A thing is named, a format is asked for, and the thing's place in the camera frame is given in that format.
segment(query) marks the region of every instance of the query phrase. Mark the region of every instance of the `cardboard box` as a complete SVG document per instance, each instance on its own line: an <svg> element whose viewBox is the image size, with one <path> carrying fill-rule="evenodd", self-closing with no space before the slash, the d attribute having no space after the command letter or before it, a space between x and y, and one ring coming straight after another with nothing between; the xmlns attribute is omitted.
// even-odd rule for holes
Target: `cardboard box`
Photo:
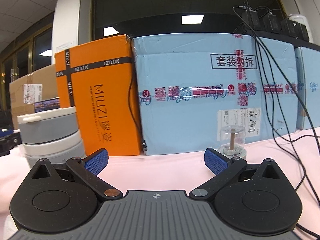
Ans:
<svg viewBox="0 0 320 240"><path fill-rule="evenodd" d="M291 44L262 38L291 83L297 84L296 60ZM254 39L227 33L177 33L133 39L140 113L147 155L203 151L220 146L220 128L245 127L245 142L272 138L274 127L287 133L276 99L290 132L297 119L297 98L272 64L276 84L261 84ZM262 60L269 83L271 71Z"/></svg>
<svg viewBox="0 0 320 240"><path fill-rule="evenodd" d="M61 107L75 106L85 152L139 155L140 123L131 45L126 35L92 41L55 54Z"/></svg>
<svg viewBox="0 0 320 240"><path fill-rule="evenodd" d="M58 96L56 82L55 65L49 65L23 76L9 84L12 122L15 129L18 129L17 116L23 114L33 114L35 112L34 104L24 103L24 94L26 95L25 85L41 84L42 98L37 97L36 101L55 98ZM32 102L31 96L25 102Z"/></svg>
<svg viewBox="0 0 320 240"><path fill-rule="evenodd" d="M298 74L298 94L308 113L314 127L320 126L320 52L299 47L295 49ZM311 129L311 125L301 104L298 105L297 128L301 130Z"/></svg>

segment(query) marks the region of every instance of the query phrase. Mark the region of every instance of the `light blue box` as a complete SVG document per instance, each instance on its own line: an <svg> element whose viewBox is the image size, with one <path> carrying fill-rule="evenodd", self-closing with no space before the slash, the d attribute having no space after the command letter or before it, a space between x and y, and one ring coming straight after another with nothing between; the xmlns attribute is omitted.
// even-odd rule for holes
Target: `light blue box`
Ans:
<svg viewBox="0 0 320 240"><path fill-rule="evenodd" d="M293 46L265 38L263 41L295 86ZM218 148L220 126L233 121L246 127L246 143L272 138L252 37L227 33L162 34L133 39L133 50L147 155ZM263 51L262 60L271 83ZM275 64L271 65L276 80L271 90L278 90L289 130L294 132L297 98ZM272 92L266 81L264 89L271 119ZM274 127L284 135L287 131L275 94L274 98Z"/></svg>
<svg viewBox="0 0 320 240"><path fill-rule="evenodd" d="M307 107L313 126L319 127L320 88L318 84L320 80L320 52L299 47L295 49L295 53L297 57L298 94ZM301 130L311 129L301 104L298 104L297 128Z"/></svg>

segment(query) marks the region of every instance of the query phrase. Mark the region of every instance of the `barcode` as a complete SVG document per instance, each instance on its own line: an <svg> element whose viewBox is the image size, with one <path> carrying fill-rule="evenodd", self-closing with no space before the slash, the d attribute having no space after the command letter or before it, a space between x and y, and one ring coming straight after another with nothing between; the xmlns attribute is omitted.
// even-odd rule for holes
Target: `barcode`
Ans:
<svg viewBox="0 0 320 240"><path fill-rule="evenodd" d="M254 132L254 120L249 121L249 133Z"/></svg>

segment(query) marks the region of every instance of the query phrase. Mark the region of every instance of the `ceiling light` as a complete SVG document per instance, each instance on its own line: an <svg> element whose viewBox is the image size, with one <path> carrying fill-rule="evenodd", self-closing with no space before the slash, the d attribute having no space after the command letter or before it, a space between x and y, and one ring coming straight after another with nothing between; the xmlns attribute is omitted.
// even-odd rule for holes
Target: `ceiling light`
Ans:
<svg viewBox="0 0 320 240"><path fill-rule="evenodd" d="M182 15L181 24L200 24L204 15Z"/></svg>
<svg viewBox="0 0 320 240"><path fill-rule="evenodd" d="M52 50L51 49L47 49L46 51L40 53L39 55L40 56L51 57L52 56Z"/></svg>
<svg viewBox="0 0 320 240"><path fill-rule="evenodd" d="M103 36L110 36L119 33L115 28L108 27L103 29Z"/></svg>

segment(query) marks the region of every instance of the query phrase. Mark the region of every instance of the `white lid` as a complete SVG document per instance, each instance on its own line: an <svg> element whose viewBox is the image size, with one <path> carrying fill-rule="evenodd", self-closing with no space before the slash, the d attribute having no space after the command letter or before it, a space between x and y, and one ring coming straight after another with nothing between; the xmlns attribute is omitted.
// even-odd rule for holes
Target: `white lid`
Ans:
<svg viewBox="0 0 320 240"><path fill-rule="evenodd" d="M52 109L48 111L43 111L34 114L24 114L17 117L18 123L27 123L27 122L37 122L45 119L50 119L54 117L64 116L68 114L73 114L76 112L76 107L67 107Z"/></svg>
<svg viewBox="0 0 320 240"><path fill-rule="evenodd" d="M62 152L70 149L81 141L80 130L60 140L40 143L40 144L25 144L23 143L26 154L29 156L43 156Z"/></svg>

